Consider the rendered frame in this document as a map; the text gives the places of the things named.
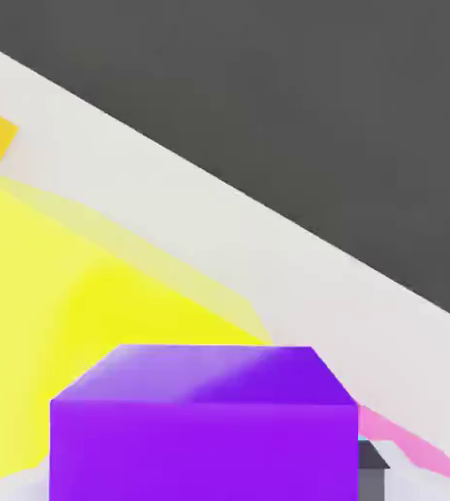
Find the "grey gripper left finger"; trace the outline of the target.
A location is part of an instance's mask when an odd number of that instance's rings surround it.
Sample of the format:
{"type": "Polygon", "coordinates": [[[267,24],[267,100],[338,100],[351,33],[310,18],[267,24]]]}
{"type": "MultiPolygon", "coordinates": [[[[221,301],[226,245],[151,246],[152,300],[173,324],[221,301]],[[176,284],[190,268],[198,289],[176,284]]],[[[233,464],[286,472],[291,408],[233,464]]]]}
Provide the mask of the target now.
{"type": "Polygon", "coordinates": [[[0,501],[49,501],[49,457],[35,468],[0,478],[0,501]]]}

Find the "large pink box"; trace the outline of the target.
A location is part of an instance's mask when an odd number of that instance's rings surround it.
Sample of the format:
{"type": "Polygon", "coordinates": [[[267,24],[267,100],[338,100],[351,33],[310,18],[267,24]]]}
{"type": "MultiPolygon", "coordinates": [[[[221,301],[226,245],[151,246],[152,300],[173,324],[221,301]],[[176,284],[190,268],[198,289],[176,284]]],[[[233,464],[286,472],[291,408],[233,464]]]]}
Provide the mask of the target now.
{"type": "Polygon", "coordinates": [[[359,434],[370,440],[393,442],[417,467],[450,478],[450,458],[366,406],[359,406],[359,434]]]}

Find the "large yellow box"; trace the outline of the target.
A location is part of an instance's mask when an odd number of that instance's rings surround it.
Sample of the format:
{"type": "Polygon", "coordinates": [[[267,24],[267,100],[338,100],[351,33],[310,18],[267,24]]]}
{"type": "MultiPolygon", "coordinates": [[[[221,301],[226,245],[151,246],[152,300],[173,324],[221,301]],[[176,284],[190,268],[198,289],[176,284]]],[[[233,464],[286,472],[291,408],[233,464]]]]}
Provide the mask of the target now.
{"type": "Polygon", "coordinates": [[[269,342],[243,296],[85,205],[0,176],[0,479],[36,482],[50,400],[116,346],[269,342]]]}

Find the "small purple cube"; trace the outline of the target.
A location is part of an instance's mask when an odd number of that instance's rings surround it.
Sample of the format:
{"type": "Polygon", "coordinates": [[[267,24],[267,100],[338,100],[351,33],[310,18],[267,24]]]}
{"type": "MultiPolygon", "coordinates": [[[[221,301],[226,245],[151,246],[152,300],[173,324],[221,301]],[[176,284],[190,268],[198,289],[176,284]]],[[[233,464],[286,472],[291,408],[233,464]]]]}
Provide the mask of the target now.
{"type": "Polygon", "coordinates": [[[49,501],[358,501],[358,406],[310,347],[122,345],[51,401],[49,501]]]}

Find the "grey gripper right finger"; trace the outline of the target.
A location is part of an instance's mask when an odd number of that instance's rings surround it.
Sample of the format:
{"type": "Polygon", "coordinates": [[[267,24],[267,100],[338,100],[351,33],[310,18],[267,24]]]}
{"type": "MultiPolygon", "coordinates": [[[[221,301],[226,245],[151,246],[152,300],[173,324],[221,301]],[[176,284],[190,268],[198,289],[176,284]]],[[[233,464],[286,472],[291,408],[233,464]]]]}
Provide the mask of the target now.
{"type": "Polygon", "coordinates": [[[415,466],[391,441],[359,441],[358,501],[450,501],[450,478],[415,466]]]}

